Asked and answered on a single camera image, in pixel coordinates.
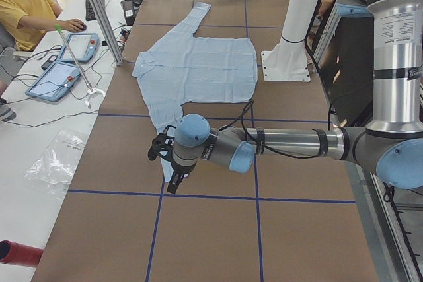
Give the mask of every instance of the keyboard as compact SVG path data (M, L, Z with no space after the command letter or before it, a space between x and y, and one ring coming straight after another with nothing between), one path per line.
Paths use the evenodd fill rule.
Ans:
M106 6L106 1L101 0L103 6ZM85 21L92 21L96 20L95 13L93 6L91 6L91 3L89 0L85 0Z

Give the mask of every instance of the white desk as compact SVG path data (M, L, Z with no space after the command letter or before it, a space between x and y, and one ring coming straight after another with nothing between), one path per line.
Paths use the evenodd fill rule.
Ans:
M120 0L110 0L106 7L110 24L115 29L125 23L123 10L120 8ZM79 18L84 20L85 0L72 0L60 15L60 20ZM87 23L87 32L96 32L100 41L104 36L96 20ZM34 53L48 50L56 44L63 44L57 32L48 32L40 42ZM103 49L100 46L91 61L94 62ZM29 73L40 75L43 70L42 61L29 61L19 71L19 74ZM102 75L98 88L106 91L113 76L115 64L110 52L95 65L95 69ZM88 79L94 85L99 75L93 71L86 72ZM34 79L27 78L26 83L33 83ZM3 97L12 102L28 98L24 94L27 87L20 81L14 80L4 93ZM74 95L81 97L87 92L87 87L80 79L73 87ZM67 94L57 104L48 104L37 100L26 100L11 104L11 108L17 113L13 122L38 125L39 123L60 118L67 114L79 112L91 112L98 110L103 100L101 94L91 96L91 109L88 109L83 100L76 100L71 94ZM50 144L53 138L62 129L70 129L89 135L97 114L85 114L75 116L58 122L43 125L38 128L19 127L9 123L0 122L0 240L11 240L30 246L44 248L56 217L61 207L61 201L41 192L27 188L22 181L24 173L33 163L40 158L43 150ZM16 265L0 264L0 281L25 282L30 281L35 269Z

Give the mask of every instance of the yellow shirt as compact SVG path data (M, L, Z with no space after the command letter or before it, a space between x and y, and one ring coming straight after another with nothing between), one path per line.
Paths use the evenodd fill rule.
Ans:
M0 23L15 38L18 50L32 51L42 37L44 30L18 26L23 16L56 19L53 0L0 0Z

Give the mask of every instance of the brown cardboard surface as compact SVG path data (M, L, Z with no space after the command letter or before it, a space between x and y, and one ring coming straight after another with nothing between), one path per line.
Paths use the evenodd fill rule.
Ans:
M125 45L125 60L135 63L140 52L151 48L171 28L173 26L143 26L135 24Z
M322 129L327 124L314 122L260 122L255 127L268 129ZM354 201L350 180L342 161L327 158L293 159L282 155L257 157L260 197Z
M160 193L160 162L147 158L156 136L148 117L99 116L70 188Z
M195 0L198 1L211 5L202 26L246 26L244 0Z
M376 282L357 207L260 202L266 281Z
M279 120L326 120L328 104L317 74L310 82L266 82L258 69L253 96L254 118Z
M184 115L187 114L199 114L206 118L227 118L235 119L241 112L245 103L240 104L210 104L204 103L200 104L197 102L187 102L182 105L184 110ZM248 113L245 115L246 118L251 118L251 114Z
M196 38L232 38L247 37L247 29L244 26L233 28L230 26L200 26L194 35Z
M289 0L195 1L212 5L195 36L249 35L260 54L278 43ZM145 0L127 61L193 3ZM376 281L341 162L266 155L237 174L201 160L178 195L162 192L159 160L147 159L156 133L133 68L125 62L115 71L33 282L257 282L260 269L264 281ZM265 82L260 68L258 78L255 127L326 129L318 75L310 83ZM221 127L243 106L187 103L183 110ZM248 127L251 112L245 118Z
M148 115L133 69L134 64L126 62L116 68L100 114Z
M257 64L262 64L262 51L272 51L281 38L282 29L279 28L249 28L249 38L256 48Z
M178 24L192 9L192 0L144 0L135 24Z
M248 26L282 28L289 0L247 0Z
M255 201L164 197L150 282L260 281Z
M68 193L32 282L143 281L158 201Z

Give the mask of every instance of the label on robot arm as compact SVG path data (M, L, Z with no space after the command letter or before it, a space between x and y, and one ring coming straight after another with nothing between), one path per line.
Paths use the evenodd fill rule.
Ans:
M395 44L420 43L422 11L397 13L375 19L375 48Z

